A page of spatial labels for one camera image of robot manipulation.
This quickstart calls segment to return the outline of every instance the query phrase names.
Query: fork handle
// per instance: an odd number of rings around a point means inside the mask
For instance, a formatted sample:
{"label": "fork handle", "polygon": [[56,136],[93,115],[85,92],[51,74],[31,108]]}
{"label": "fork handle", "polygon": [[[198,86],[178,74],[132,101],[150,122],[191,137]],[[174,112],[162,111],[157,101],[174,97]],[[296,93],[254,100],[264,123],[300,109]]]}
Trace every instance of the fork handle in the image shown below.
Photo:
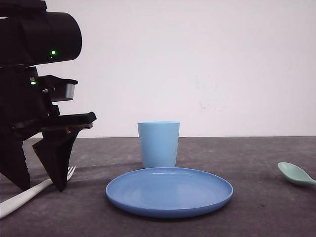
{"label": "fork handle", "polygon": [[51,184],[53,184],[53,182],[50,179],[46,179],[34,187],[0,203],[0,219],[18,209]]}

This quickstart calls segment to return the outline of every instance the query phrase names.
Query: plate rim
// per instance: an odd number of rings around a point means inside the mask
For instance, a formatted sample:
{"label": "plate rim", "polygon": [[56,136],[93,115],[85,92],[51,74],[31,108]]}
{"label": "plate rim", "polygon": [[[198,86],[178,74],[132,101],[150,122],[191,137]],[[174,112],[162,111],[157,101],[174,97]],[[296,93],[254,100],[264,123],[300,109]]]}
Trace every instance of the plate rim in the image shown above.
{"label": "plate rim", "polygon": [[[214,204],[211,204],[211,205],[205,205],[205,206],[199,206],[199,207],[194,207],[194,208],[174,208],[174,209],[170,209],[170,208],[144,208],[144,207],[141,207],[141,206],[134,206],[134,205],[130,205],[130,204],[127,204],[127,203],[124,203],[124,202],[121,202],[121,201],[117,201],[115,200],[114,198],[111,197],[111,195],[109,195],[109,192],[108,192],[108,187],[109,185],[114,182],[116,179],[118,178],[121,178],[122,176],[125,176],[125,175],[129,175],[131,173],[135,173],[135,172],[141,172],[142,170],[149,170],[149,169],[184,169],[184,170],[192,170],[194,172],[198,172],[198,173],[205,173],[207,175],[211,175],[211,176],[215,176],[216,178],[219,178],[221,180],[223,180],[225,183],[227,183],[231,189],[230,193],[227,195],[227,197],[225,197],[222,201],[220,202],[217,202],[217,203],[214,203]],[[130,172],[127,172],[125,174],[122,174],[116,178],[114,178],[113,180],[111,180],[106,188],[105,188],[105,194],[106,196],[108,197],[108,199],[110,199],[110,201],[114,201],[118,204],[121,204],[121,205],[124,205],[124,206],[127,206],[127,207],[131,207],[131,208],[136,208],[136,209],[143,209],[143,210],[153,210],[153,211],[186,211],[186,210],[196,210],[196,209],[203,209],[203,208],[208,208],[208,207],[211,207],[211,206],[214,206],[214,205],[218,205],[218,204],[221,204],[223,202],[227,202],[231,199],[232,195],[234,193],[234,188],[233,186],[231,185],[230,182],[228,182],[226,179],[216,175],[216,174],[212,174],[212,173],[209,173],[207,171],[203,171],[203,170],[198,170],[198,169],[191,169],[191,168],[184,168],[184,167],[153,167],[153,168],[145,168],[145,169],[137,169],[137,170],[133,170],[133,171],[130,171]]]}

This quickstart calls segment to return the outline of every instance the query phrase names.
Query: blue plate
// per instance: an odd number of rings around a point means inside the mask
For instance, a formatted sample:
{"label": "blue plate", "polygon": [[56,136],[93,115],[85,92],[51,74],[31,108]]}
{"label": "blue plate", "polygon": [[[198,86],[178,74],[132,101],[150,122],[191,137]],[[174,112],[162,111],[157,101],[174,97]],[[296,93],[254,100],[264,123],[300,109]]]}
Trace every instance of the blue plate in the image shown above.
{"label": "blue plate", "polygon": [[148,168],[123,174],[106,187],[118,208],[141,216],[183,218],[224,206],[233,187],[214,174],[187,168]]}

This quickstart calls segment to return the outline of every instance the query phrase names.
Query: spoon bowl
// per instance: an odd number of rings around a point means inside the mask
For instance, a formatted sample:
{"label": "spoon bowl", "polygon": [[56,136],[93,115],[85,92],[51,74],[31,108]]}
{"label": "spoon bowl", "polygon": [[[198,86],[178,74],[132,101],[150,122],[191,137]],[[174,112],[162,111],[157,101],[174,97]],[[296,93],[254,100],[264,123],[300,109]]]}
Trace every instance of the spoon bowl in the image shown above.
{"label": "spoon bowl", "polygon": [[277,166],[286,179],[293,184],[301,186],[316,185],[316,180],[312,179],[303,169],[294,164],[280,162]]}

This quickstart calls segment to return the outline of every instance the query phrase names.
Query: plastic cup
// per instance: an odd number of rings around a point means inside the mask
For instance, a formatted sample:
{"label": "plastic cup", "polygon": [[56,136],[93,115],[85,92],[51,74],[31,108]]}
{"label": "plastic cup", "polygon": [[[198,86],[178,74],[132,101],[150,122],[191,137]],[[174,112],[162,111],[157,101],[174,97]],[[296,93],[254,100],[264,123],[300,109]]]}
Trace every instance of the plastic cup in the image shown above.
{"label": "plastic cup", "polygon": [[180,122],[143,121],[138,123],[144,168],[174,167],[177,159]]}

